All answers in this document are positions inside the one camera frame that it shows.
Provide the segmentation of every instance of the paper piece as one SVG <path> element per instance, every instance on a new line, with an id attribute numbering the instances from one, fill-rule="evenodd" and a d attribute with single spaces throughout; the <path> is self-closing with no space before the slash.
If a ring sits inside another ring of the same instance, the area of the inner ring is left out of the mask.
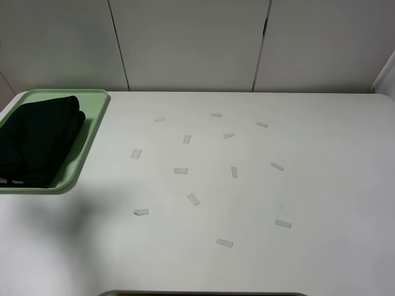
<path id="1" fill-rule="evenodd" d="M 184 144 L 189 144 L 189 141 L 191 140 L 191 135 L 190 134 L 186 134 L 184 136 Z"/>
<path id="2" fill-rule="evenodd" d="M 227 246 L 229 248 L 232 248 L 233 242 L 230 242 L 230 241 L 225 240 L 225 239 L 217 239 L 217 244 L 224 245 L 224 246 Z"/>
<path id="3" fill-rule="evenodd" d="M 272 162 L 271 166 L 279 169 L 280 171 L 284 170 L 284 168 L 282 166 L 279 166 L 279 165 L 275 164 L 274 162 Z"/>
<path id="4" fill-rule="evenodd" d="M 283 227 L 291 228 L 291 223 L 284 222 L 284 221 L 279 220 L 279 219 L 276 219 L 276 222 L 274 224 L 279 225 L 279 226 L 283 226 Z"/>
<path id="5" fill-rule="evenodd" d="M 268 127 L 268 125 L 266 125 L 265 123 L 262 123 L 262 122 L 257 122 L 257 125 L 259 125 L 259 126 L 261 126 L 263 128 L 267 128 Z"/>
<path id="6" fill-rule="evenodd" d="M 143 215 L 148 215 L 148 209 L 145 208 L 143 210 L 135 210 L 134 214 L 136 216 L 143 216 Z"/>
<path id="7" fill-rule="evenodd" d="M 131 153 L 131 158 L 138 159 L 140 157 L 142 150 L 135 149 Z"/>
<path id="8" fill-rule="evenodd" d="M 223 135 L 223 138 L 224 139 L 228 139 L 228 138 L 230 138 L 230 137 L 233 137 L 235 134 L 224 134 Z"/>
<path id="9" fill-rule="evenodd" d="M 187 174 L 188 169 L 187 168 L 175 168 L 174 173 L 175 174 Z"/>
<path id="10" fill-rule="evenodd" d="M 187 198 L 189 198 L 189 200 L 191 201 L 191 203 L 193 204 L 193 205 L 200 205 L 200 201 L 198 200 L 198 198 L 193 194 L 193 193 L 191 193 L 190 195 L 187 195 Z"/>
<path id="11" fill-rule="evenodd" d="M 236 179 L 238 178 L 238 177 L 237 177 L 237 167 L 235 167 L 235 166 L 232 167 L 232 176 L 233 176 L 234 178 L 236 178 Z"/>

